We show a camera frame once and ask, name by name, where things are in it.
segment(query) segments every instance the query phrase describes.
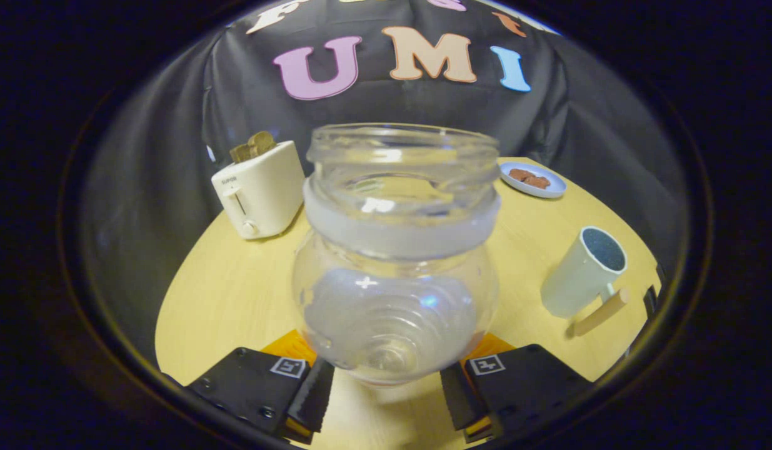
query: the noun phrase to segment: clear glass jar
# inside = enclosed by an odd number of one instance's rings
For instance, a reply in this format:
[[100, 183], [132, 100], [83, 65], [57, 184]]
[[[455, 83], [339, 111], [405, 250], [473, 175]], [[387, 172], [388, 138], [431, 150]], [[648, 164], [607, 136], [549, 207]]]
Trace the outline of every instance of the clear glass jar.
[[294, 263], [309, 345], [370, 384], [400, 384], [474, 349], [497, 307], [483, 246], [500, 198], [497, 140], [435, 126], [314, 130], [312, 231]]

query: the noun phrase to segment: wooden table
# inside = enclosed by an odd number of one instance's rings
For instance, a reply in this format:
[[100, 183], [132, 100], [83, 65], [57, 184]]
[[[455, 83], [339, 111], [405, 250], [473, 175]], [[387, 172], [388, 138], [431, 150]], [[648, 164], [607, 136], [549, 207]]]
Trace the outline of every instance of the wooden table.
[[[500, 162], [535, 162], [525, 157]], [[637, 234], [610, 208], [573, 182], [560, 199], [538, 199], [495, 183], [503, 197], [497, 226], [486, 245], [497, 267], [500, 305], [491, 333], [515, 347], [540, 344], [589, 381], [622, 356], [646, 321], [643, 296], [660, 289], [656, 262]], [[631, 302], [582, 337], [569, 338], [573, 319], [558, 319], [541, 304], [539, 288], [563, 258], [580, 228], [612, 234], [628, 254], [614, 284]], [[189, 384], [233, 348], [261, 349], [294, 329], [291, 267], [309, 230], [302, 210], [275, 238], [244, 241], [222, 213], [194, 245], [163, 301], [155, 330], [158, 364]], [[387, 390], [364, 387], [337, 370], [323, 430], [310, 448], [463, 448], [452, 429], [438, 373]]]

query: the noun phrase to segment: dark background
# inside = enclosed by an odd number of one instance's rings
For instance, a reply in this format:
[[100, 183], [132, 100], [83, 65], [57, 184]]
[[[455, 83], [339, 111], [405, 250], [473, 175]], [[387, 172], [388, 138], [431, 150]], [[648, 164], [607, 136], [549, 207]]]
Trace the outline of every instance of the dark background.
[[[240, 11], [223, 4], [0, 5], [0, 448], [220, 447], [169, 412], [135, 414], [143, 426], [117, 411], [145, 395], [83, 339], [54, 220], [65, 155], [100, 98]], [[716, 214], [708, 284], [676, 348], [543, 446], [772, 448], [772, 3], [515, 6], [661, 89], [703, 153]], [[65, 367], [69, 356], [86, 368]]]

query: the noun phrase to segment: wooden stick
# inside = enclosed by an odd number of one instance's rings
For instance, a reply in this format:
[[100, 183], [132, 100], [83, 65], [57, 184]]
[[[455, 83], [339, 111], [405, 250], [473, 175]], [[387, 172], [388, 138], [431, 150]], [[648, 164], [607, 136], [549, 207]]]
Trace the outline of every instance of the wooden stick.
[[602, 322], [611, 318], [611, 316], [616, 314], [616, 312], [622, 309], [626, 304], [628, 304], [628, 290], [624, 288], [619, 289], [614, 296], [604, 302], [601, 307], [597, 308], [597, 311], [592, 312], [586, 319], [583, 319], [574, 325], [574, 335], [585, 335], [602, 324]]

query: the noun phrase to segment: plate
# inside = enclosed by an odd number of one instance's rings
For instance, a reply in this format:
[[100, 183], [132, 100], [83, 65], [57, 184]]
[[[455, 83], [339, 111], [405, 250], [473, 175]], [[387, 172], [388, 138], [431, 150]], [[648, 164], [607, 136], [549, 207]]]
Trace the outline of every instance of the plate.
[[[509, 172], [513, 169], [522, 169], [534, 174], [534, 176], [544, 177], [549, 180], [549, 186], [546, 187], [546, 189], [540, 189], [525, 184], [517, 179], [512, 179], [511, 176], [509, 176]], [[517, 191], [530, 194], [531, 196], [541, 197], [543, 199], [557, 199], [557, 197], [563, 196], [563, 193], [566, 191], [566, 182], [563, 181], [561, 177], [543, 167], [526, 164], [525, 162], [503, 162], [499, 165], [499, 171], [499, 176], [504, 182], [508, 183], [509, 186]]]

